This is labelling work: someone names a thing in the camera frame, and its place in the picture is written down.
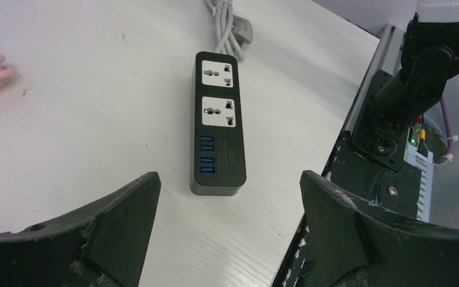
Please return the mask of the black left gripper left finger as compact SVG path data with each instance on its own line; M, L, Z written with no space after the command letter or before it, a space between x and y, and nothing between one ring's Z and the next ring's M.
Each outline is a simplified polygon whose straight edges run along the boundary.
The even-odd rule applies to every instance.
M0 286L137 286L161 181L119 190L18 233L0 233Z

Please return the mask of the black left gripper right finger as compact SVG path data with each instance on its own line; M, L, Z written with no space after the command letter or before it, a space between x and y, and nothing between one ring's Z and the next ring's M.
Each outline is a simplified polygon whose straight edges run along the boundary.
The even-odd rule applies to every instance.
M300 179L305 286L459 286L459 230L393 212L313 171Z

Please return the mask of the black power strip white sockets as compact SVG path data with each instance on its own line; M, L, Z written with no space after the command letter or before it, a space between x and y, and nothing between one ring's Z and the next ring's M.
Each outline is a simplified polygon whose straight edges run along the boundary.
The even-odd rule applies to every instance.
M233 196L247 180L237 59L197 53L193 85L190 190Z

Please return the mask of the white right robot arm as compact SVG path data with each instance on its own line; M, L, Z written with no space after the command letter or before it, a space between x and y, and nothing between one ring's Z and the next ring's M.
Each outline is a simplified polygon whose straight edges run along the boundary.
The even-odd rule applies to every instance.
M446 82L459 74L459 22L409 22L402 44L401 68L377 71L352 132L354 149L369 161L399 172L407 129L443 95Z

